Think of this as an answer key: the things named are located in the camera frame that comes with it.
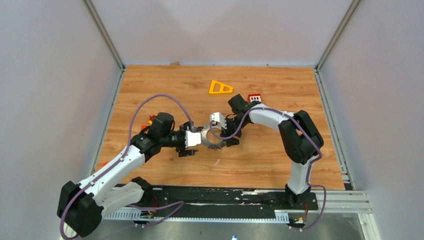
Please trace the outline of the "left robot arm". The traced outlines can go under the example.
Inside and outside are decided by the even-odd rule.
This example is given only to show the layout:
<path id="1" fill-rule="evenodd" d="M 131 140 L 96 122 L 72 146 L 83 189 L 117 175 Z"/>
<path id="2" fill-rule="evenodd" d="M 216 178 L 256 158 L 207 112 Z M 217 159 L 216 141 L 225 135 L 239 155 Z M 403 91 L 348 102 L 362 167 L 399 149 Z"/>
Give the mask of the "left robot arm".
<path id="1" fill-rule="evenodd" d="M 116 210 L 153 201 L 151 185 L 141 177 L 115 189 L 134 169 L 142 166 L 162 148 L 174 148 L 179 157 L 193 156 L 194 146 L 202 143 L 201 131 L 189 122 L 175 130 L 174 117 L 166 112 L 153 116 L 152 123 L 129 139 L 124 149 L 100 170 L 78 183 L 68 181 L 60 191 L 57 216 L 60 226 L 68 225 L 78 237 L 90 235 L 102 219 Z"/>

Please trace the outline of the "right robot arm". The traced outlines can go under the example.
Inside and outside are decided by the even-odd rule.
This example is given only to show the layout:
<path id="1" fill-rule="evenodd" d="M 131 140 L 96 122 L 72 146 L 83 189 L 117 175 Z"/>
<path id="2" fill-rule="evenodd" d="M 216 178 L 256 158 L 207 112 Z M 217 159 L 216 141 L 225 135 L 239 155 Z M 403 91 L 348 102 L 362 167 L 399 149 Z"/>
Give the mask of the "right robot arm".
<path id="1" fill-rule="evenodd" d="M 312 167 L 321 159 L 321 147 L 324 145 L 323 137 L 310 115 L 304 110 L 277 110 L 258 100 L 248 102 L 239 94 L 232 97 L 228 104 L 234 116 L 225 118 L 226 127 L 221 130 L 220 137 L 228 146 L 232 146 L 240 143 L 242 128 L 248 124 L 259 124 L 278 131 L 284 151 L 291 160 L 285 201 L 292 209 L 301 207 L 311 191 Z"/>

